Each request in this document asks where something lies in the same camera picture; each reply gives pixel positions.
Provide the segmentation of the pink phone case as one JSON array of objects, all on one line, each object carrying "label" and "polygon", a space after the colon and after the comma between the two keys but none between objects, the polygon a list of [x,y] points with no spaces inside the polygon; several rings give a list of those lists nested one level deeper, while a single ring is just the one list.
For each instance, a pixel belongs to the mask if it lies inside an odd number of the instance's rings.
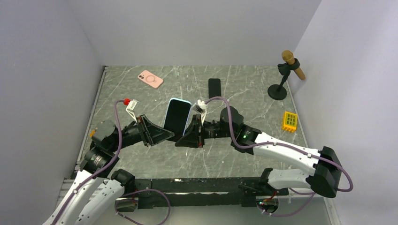
[{"label": "pink phone case", "polygon": [[149,72],[148,70],[142,71],[138,75],[138,79],[154,89],[159,88],[164,83],[164,80],[162,78],[156,76],[155,74]]}]

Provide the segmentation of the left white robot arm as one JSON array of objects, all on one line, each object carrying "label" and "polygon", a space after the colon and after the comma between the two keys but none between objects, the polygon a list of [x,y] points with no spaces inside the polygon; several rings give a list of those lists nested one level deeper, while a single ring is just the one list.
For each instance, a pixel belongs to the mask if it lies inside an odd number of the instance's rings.
[{"label": "left white robot arm", "polygon": [[153,124],[145,115],[123,129],[120,123],[105,120],[91,134],[91,149],[85,154],[73,184],[46,225],[92,225],[117,198],[132,195],[135,176],[112,169],[122,148],[142,142],[157,145],[174,136],[172,131]]}]

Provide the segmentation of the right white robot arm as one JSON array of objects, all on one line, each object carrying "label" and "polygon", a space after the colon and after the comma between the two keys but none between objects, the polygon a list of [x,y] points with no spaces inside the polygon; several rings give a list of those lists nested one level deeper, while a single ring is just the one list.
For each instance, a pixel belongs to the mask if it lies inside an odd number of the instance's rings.
[{"label": "right white robot arm", "polygon": [[231,138],[231,146],[241,153],[276,159],[294,167],[265,169],[259,181],[259,189],[265,195],[284,188],[308,188],[334,198],[339,191],[341,163],[332,148],[311,149],[274,138],[244,124],[243,116],[234,107],[224,108],[219,121],[204,121],[195,114],[175,146],[202,148],[205,139],[210,138]]}]

